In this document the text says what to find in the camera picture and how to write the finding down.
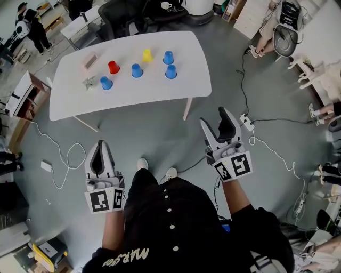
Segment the black chair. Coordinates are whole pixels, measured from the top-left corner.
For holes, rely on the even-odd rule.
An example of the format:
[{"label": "black chair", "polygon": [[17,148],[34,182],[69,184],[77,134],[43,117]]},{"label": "black chair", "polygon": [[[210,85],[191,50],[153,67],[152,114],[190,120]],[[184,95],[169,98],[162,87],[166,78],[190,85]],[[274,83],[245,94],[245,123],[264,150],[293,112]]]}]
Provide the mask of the black chair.
[{"label": "black chair", "polygon": [[135,23],[137,30],[143,32],[142,10],[145,0],[111,0],[102,5],[98,13],[105,26],[102,27],[103,40],[109,41],[116,38],[130,36],[129,26]]},{"label": "black chair", "polygon": [[161,7],[162,0],[147,0],[145,8],[143,9],[143,16],[149,18],[153,22],[147,23],[147,27],[150,25],[157,25],[156,32],[159,32],[163,26],[171,22],[180,22],[182,18],[188,15],[188,11],[181,6],[182,0],[167,1],[173,5],[168,10],[164,10]]}]

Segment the white mug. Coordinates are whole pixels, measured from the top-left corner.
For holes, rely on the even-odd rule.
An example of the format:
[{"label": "white mug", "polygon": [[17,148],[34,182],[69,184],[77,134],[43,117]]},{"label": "white mug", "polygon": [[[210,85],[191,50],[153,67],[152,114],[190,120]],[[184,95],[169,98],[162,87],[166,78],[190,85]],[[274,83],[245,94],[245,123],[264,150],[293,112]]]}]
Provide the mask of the white mug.
[{"label": "white mug", "polygon": [[168,10],[172,7],[173,5],[172,4],[169,4],[168,2],[162,2],[161,3],[161,7],[164,9],[164,10]]}]

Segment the desk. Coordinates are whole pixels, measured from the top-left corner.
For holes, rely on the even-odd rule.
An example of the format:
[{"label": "desk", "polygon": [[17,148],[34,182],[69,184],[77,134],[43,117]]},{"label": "desk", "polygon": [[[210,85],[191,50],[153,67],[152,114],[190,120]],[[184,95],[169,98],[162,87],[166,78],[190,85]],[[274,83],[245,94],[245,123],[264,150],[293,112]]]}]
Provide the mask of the desk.
[{"label": "desk", "polygon": [[100,17],[100,15],[98,14],[99,7],[100,6],[94,6],[90,10],[85,12],[85,16],[88,19],[88,22],[85,22],[83,17],[79,16],[76,20],[72,21],[70,24],[68,24],[60,31],[75,50],[78,50],[78,48],[74,45],[71,38],[73,37],[73,35],[77,34],[80,30],[82,30],[91,22]]},{"label": "desk", "polygon": [[[144,49],[151,49],[152,62],[142,62]],[[163,58],[167,50],[174,54],[175,79],[165,76],[167,65]],[[90,52],[95,52],[99,59],[88,72],[84,72],[80,64]],[[109,73],[108,62],[111,60],[120,65],[120,71],[115,75]],[[132,77],[134,63],[139,63],[144,71],[140,78]],[[95,85],[86,91],[82,82],[92,76],[95,76]],[[108,91],[103,90],[100,84],[102,76],[113,81],[113,87]],[[54,76],[50,120],[139,103],[187,98],[183,116],[186,120],[192,98],[210,94],[206,58],[193,32],[140,34],[93,45],[64,56]]]}]

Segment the red cup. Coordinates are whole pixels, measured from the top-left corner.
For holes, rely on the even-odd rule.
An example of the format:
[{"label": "red cup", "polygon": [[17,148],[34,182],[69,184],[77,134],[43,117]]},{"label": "red cup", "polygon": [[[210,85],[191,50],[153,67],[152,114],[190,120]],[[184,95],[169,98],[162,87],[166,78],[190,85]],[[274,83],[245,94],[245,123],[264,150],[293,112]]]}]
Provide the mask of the red cup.
[{"label": "red cup", "polygon": [[108,66],[111,74],[116,74],[117,72],[119,72],[119,65],[116,62],[110,61],[108,63]]}]

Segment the bag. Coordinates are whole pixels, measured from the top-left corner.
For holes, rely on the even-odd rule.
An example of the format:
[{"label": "bag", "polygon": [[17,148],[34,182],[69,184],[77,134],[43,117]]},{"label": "bag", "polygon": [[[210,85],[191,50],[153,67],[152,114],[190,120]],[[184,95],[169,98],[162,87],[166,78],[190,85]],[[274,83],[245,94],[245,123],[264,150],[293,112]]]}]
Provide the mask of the bag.
[{"label": "bag", "polygon": [[[27,10],[24,11],[22,15],[23,18],[25,18],[26,12]],[[23,39],[30,33],[31,27],[32,24],[28,20],[22,19],[18,21],[17,24],[15,25],[15,32],[17,33],[20,39]]]}]

